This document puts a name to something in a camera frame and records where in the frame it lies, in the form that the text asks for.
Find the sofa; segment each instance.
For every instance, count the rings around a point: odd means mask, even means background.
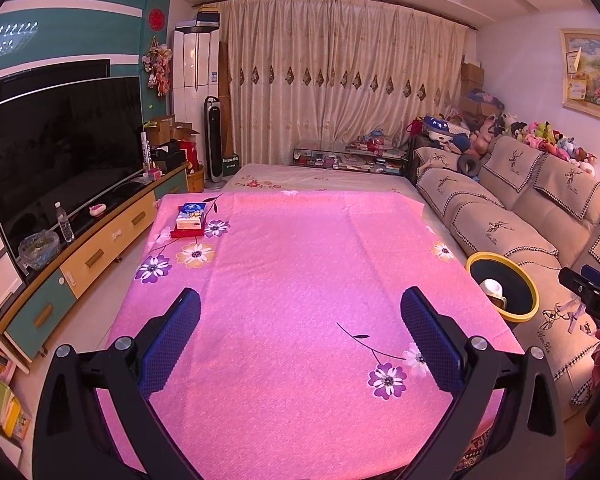
[[[416,188],[469,256],[506,256],[534,280],[539,309],[512,330],[523,348],[543,348],[564,419],[591,396],[596,324],[586,313],[558,310],[574,295],[558,282],[562,267],[600,269],[600,182],[556,156],[512,137],[495,137],[479,182],[457,172],[458,156],[416,150]]]

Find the curtain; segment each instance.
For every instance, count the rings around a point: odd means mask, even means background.
[[[243,164],[288,164],[301,139],[321,137],[333,6],[334,0],[220,4],[234,144]]]
[[[467,27],[370,0],[337,0],[323,136],[351,142],[380,129],[401,144],[405,123],[446,113],[460,90]]]
[[[288,164],[300,140],[349,142],[457,101],[467,28],[369,0],[231,0],[234,143],[244,164]]]

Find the wooden bucket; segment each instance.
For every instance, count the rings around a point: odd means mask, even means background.
[[[187,175],[187,189],[190,193],[202,193],[205,190],[205,168],[200,164],[200,169]]]

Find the flat screen tv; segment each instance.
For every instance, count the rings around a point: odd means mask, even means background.
[[[138,76],[37,90],[0,103],[0,224],[13,251],[142,169]]]
[[[23,70],[0,78],[0,102],[49,86],[109,77],[110,59],[85,59]]]

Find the white wall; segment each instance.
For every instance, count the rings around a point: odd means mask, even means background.
[[[171,0],[169,5],[169,19],[167,20],[167,45],[173,46],[173,31],[178,22],[188,22],[193,19],[195,10],[189,2],[184,0]]]
[[[600,120],[562,107],[561,28],[600,28],[600,15],[595,9],[536,14],[478,31],[484,91],[525,123],[549,121],[554,129],[575,137],[577,146],[598,157],[600,178]]]

